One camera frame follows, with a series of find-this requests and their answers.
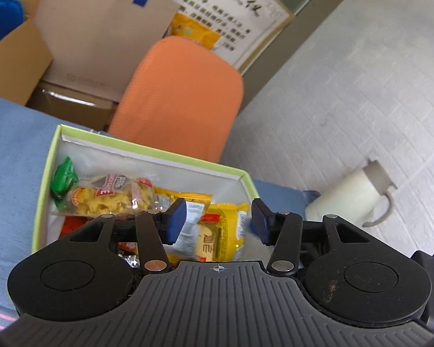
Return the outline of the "yellow silver snack packet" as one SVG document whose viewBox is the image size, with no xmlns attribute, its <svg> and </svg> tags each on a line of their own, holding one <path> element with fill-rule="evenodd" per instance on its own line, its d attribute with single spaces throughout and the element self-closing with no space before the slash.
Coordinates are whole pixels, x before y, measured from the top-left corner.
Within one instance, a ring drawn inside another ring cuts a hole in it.
<svg viewBox="0 0 434 347">
<path fill-rule="evenodd" d="M 197 241 L 197 223 L 200 222 L 208 207 L 212 203 L 212 195 L 206 193 L 179 192 L 154 187 L 155 206 L 161 211 L 168 209 L 178 198 L 186 201 L 186 222 L 172 245 L 165 245 L 164 249 L 171 264 L 175 265 L 183 259 L 195 258 Z"/>
</svg>

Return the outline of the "Danco Galette chips bag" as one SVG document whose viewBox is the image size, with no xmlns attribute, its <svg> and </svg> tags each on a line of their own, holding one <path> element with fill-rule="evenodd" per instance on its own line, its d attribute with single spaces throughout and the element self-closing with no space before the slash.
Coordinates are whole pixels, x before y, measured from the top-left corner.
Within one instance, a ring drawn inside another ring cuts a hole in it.
<svg viewBox="0 0 434 347">
<path fill-rule="evenodd" d="M 149 179 L 120 174 L 73 180 L 69 186 L 53 182 L 51 195 L 59 214 L 90 218 L 103 214 L 134 215 L 152 210 L 155 202 Z"/>
</svg>

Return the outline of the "red yellow snack packet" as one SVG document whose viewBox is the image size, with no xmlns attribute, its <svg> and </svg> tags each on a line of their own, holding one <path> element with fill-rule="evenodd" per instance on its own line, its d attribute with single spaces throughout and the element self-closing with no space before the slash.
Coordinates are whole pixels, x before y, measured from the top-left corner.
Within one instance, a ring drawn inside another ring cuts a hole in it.
<svg viewBox="0 0 434 347">
<path fill-rule="evenodd" d="M 195 259 L 231 262 L 240 259 L 249 204 L 211 204 L 197 223 Z"/>
</svg>

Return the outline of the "white thermos jug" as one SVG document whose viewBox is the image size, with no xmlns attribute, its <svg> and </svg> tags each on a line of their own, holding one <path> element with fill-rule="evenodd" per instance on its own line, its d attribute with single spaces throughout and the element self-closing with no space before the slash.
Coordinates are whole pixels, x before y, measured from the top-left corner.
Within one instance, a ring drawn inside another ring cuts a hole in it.
<svg viewBox="0 0 434 347">
<path fill-rule="evenodd" d="M 344 220 L 371 228 L 385 222 L 394 210 L 390 188 L 398 189 L 378 160 L 369 160 L 361 169 L 345 176 L 335 187 L 309 204 L 305 216 L 309 221 L 321 222 L 326 215 L 337 215 Z M 387 209 L 375 220 L 365 220 L 382 198 L 387 199 Z"/>
</svg>

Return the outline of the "white red snack packet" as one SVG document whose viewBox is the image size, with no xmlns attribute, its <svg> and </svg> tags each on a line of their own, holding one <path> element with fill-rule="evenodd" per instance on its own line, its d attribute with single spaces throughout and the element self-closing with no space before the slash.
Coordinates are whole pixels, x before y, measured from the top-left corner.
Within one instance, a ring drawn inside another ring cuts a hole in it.
<svg viewBox="0 0 434 347">
<path fill-rule="evenodd" d="M 83 227 L 90 219 L 83 216 L 66 216 L 58 238 L 62 238 Z M 133 269 L 140 268 L 138 244 L 136 242 L 119 242 L 115 245 L 118 256 L 123 258 Z"/>
</svg>

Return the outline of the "green cardboard snack box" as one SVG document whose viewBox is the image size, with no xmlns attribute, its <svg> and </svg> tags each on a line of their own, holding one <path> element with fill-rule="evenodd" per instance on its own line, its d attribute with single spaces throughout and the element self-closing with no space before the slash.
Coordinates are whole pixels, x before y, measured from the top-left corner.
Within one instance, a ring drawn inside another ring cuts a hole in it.
<svg viewBox="0 0 434 347">
<path fill-rule="evenodd" d="M 63 218 L 55 214 L 50 182 L 65 158 L 72 160 L 80 177 L 111 173 L 146 177 L 167 190 L 208 193 L 218 204 L 250 204 L 259 196 L 251 176 L 243 170 L 58 125 L 42 175 L 31 252 L 54 242 L 61 231 Z"/>
</svg>

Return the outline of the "green candy packet in box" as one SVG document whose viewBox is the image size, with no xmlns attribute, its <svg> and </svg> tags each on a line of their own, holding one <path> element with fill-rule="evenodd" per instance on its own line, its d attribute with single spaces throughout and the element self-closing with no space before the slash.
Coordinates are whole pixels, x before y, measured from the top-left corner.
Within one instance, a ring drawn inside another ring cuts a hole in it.
<svg viewBox="0 0 434 347">
<path fill-rule="evenodd" d="M 79 182 L 72 159 L 69 156 L 60 163 L 50 182 L 50 193 L 57 209 L 65 207 L 68 194 Z"/>
</svg>

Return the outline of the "blue patterned tablecloth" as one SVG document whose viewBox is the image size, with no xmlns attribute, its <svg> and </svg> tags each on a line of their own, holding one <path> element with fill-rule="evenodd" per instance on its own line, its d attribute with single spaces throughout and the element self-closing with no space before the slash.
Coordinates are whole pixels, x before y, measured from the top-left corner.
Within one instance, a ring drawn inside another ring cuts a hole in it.
<svg viewBox="0 0 434 347">
<path fill-rule="evenodd" d="M 55 117 L 0 98 L 0 331 L 18 317 L 7 280 L 31 253 L 41 178 L 59 124 Z"/>
</svg>

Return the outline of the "yellow bag behind chair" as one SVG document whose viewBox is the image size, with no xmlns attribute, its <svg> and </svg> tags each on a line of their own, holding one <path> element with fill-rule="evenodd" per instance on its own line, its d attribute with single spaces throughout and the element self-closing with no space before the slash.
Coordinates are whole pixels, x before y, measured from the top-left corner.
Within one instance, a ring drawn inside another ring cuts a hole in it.
<svg viewBox="0 0 434 347">
<path fill-rule="evenodd" d="M 209 50 L 220 40 L 220 34 L 181 13 L 172 19 L 170 35 L 188 38 Z"/>
</svg>

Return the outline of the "white poster with text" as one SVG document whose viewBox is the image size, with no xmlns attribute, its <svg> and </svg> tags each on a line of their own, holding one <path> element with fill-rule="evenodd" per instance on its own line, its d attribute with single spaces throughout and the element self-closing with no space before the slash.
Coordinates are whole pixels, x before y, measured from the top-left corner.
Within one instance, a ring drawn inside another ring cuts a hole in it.
<svg viewBox="0 0 434 347">
<path fill-rule="evenodd" d="M 241 73 L 312 0 L 172 0 L 184 14 L 220 34 L 211 49 Z"/>
</svg>

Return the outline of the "brown cardboard box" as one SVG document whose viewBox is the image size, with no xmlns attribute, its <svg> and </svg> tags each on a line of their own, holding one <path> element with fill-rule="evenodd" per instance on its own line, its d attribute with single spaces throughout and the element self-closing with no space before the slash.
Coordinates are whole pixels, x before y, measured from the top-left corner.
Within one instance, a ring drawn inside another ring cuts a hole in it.
<svg viewBox="0 0 434 347">
<path fill-rule="evenodd" d="M 52 62 L 33 19 L 39 0 L 19 0 L 25 22 L 0 41 L 0 97 L 48 115 L 104 130 L 117 104 L 43 81 Z"/>
</svg>

